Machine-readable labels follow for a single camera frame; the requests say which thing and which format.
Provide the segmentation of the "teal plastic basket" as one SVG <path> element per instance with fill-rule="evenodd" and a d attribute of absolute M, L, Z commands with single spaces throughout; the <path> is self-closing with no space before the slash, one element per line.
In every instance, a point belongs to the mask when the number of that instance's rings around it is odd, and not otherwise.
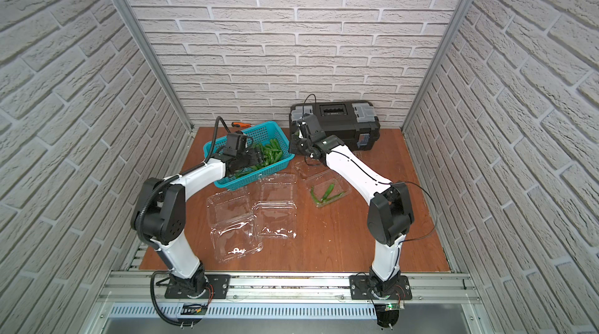
<path fill-rule="evenodd" d="M 217 138 L 204 145 L 204 156 L 212 152 L 212 158 L 225 158 L 232 164 L 226 175 L 215 186 L 235 191 L 254 181 L 288 167 L 295 157 L 289 152 L 290 141 L 277 123 L 268 121 L 243 131 L 246 147 L 235 154 L 227 147 L 227 137 Z"/>

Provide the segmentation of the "clear pepper container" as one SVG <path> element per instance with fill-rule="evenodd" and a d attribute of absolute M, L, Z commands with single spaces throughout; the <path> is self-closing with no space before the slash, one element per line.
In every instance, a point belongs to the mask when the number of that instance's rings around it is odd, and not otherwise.
<path fill-rule="evenodd" d="M 293 167 L 318 208 L 328 206 L 352 192 L 352 187 L 343 177 L 321 163 L 298 160 Z"/>
<path fill-rule="evenodd" d="M 296 238 L 296 175 L 276 173 L 260 179 L 253 207 L 260 239 Z"/>

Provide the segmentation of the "clear clamshell container with peppers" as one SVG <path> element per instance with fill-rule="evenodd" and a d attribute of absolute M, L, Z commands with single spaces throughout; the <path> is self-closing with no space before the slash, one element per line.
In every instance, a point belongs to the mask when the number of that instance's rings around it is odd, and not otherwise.
<path fill-rule="evenodd" d="M 219 262 L 241 259 L 262 250 L 253 207 L 253 197 L 245 187 L 207 199 L 207 221 Z"/>

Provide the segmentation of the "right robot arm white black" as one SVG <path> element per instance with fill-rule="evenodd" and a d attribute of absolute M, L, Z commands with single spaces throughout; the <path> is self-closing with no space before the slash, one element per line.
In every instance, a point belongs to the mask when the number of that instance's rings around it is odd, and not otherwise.
<path fill-rule="evenodd" d="M 351 184 L 368 204 L 367 225 L 376 240 L 370 286 L 379 297 L 387 294 L 399 279 L 402 243 L 414 222 L 407 184 L 393 183 L 374 172 L 342 139 L 327 136 L 313 114 L 292 122 L 290 152 L 322 162 Z"/>

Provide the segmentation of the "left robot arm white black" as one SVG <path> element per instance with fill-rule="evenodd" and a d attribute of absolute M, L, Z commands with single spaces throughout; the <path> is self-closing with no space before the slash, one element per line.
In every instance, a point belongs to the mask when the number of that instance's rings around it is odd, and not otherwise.
<path fill-rule="evenodd" d="M 264 161 L 254 139 L 239 131 L 229 133 L 223 147 L 212 150 L 193 169 L 168 178 L 146 180 L 132 213 L 130 225 L 137 237 L 154 249 L 174 282 L 204 290 L 204 266 L 189 245 L 184 229 L 187 200 L 210 184 Z"/>

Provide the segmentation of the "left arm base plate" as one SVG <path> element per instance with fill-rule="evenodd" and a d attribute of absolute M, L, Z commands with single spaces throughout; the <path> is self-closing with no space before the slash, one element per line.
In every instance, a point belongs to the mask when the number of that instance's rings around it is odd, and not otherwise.
<path fill-rule="evenodd" d="M 171 275 L 165 292 L 166 299 L 226 299 L 231 275 L 202 273 L 192 279 Z"/>

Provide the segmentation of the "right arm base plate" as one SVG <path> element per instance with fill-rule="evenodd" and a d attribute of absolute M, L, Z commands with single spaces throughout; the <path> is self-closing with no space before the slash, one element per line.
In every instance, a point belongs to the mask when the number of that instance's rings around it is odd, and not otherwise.
<path fill-rule="evenodd" d="M 399 300 L 413 299 L 407 276 L 399 273 L 387 281 L 381 281 L 376 275 L 357 273 L 349 276 L 349 291 L 353 300 Z"/>

